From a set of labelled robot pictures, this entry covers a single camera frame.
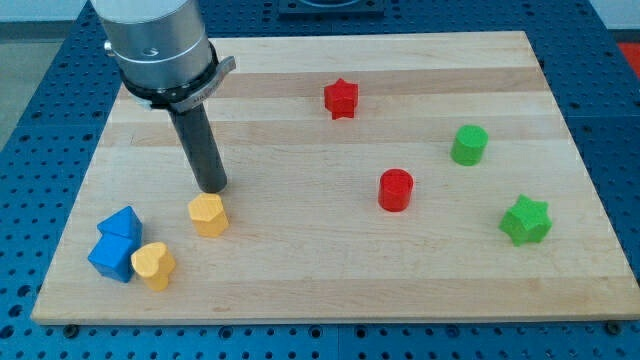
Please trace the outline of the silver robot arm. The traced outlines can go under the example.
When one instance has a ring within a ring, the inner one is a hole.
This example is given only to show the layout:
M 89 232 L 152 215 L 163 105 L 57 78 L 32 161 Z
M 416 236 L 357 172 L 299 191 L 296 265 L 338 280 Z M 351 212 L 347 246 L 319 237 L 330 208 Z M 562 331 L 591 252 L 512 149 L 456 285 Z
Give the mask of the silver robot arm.
M 197 0 L 92 0 L 125 87 L 146 106 L 184 113 L 236 68 L 219 59 Z

